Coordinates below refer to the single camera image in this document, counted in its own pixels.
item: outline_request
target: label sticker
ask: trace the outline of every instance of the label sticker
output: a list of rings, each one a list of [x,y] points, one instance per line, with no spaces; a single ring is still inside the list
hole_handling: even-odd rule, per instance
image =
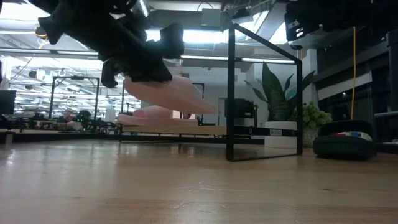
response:
[[[270,136],[282,136],[282,130],[270,130],[269,135]]]

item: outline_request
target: snake plant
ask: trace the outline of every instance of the snake plant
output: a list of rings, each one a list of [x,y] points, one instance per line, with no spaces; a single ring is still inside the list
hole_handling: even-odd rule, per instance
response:
[[[315,71],[304,77],[303,90],[311,84],[314,73]],[[256,96],[268,104],[268,121],[288,121],[296,108],[297,89],[296,87],[289,88],[292,77],[293,74],[288,77],[283,88],[277,76],[269,70],[266,63],[263,63],[262,80],[256,80],[262,85],[264,94],[253,84],[244,80],[253,89]]]

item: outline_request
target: computer monitor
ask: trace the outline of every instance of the computer monitor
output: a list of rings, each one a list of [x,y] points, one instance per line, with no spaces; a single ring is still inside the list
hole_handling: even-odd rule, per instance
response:
[[[14,114],[15,90],[0,90],[0,114]]]

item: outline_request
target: green plant leaves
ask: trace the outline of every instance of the green plant leaves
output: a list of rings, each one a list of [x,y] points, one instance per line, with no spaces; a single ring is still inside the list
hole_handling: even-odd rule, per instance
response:
[[[246,80],[243,80],[243,81],[246,83],[246,85],[250,86],[251,88],[254,88],[254,86],[251,83],[249,83],[248,81],[246,81]]]
[[[269,102],[271,121],[287,121],[290,118],[290,110],[285,93],[279,79],[269,70],[266,63],[263,63],[262,67],[262,87]]]
[[[248,81],[246,81],[246,80],[243,80],[243,81],[244,81],[248,86],[250,86],[250,87],[253,89],[254,94],[256,94],[256,96],[257,96],[260,100],[265,101],[266,103],[268,103],[266,97],[261,93],[260,90],[256,89],[256,88],[255,88],[251,83],[249,83]]]
[[[297,94],[297,87],[293,87],[285,93],[286,100],[293,98]]]
[[[319,110],[314,101],[311,101],[308,105],[303,105],[303,124],[305,127],[313,129],[330,122],[332,122],[331,115]]]
[[[315,71],[312,71],[306,77],[304,77],[304,79],[303,79],[303,91],[306,89],[306,87],[308,87],[312,83],[312,78],[313,78],[313,74],[314,73],[315,73]]]
[[[297,107],[297,94],[287,100],[287,106],[289,107],[289,111],[293,111]]]
[[[286,94],[286,91],[287,91],[287,89],[289,88],[289,86],[290,86],[290,79],[293,77],[293,74],[291,75],[291,76],[289,76],[288,78],[287,78],[287,80],[286,80],[286,83],[285,83],[285,90],[284,90],[284,93]]]

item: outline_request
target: potted plant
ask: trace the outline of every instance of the potted plant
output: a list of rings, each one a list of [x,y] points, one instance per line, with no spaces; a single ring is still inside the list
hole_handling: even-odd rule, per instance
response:
[[[302,81],[303,90],[311,84],[314,73],[315,71],[304,77]],[[264,94],[245,80],[256,96],[267,103],[269,115],[268,121],[265,123],[266,128],[297,129],[297,123],[289,121],[297,106],[297,89],[295,86],[290,87],[292,77],[293,74],[288,77],[283,88],[278,77],[269,70],[266,63],[263,63],[262,80],[257,79],[257,81],[262,85]],[[265,147],[296,148],[296,140],[290,137],[266,136]]]
[[[293,110],[291,121],[297,120],[297,109]],[[303,145],[312,147],[313,140],[318,136],[319,127],[332,122],[331,114],[319,110],[313,101],[303,106]]]

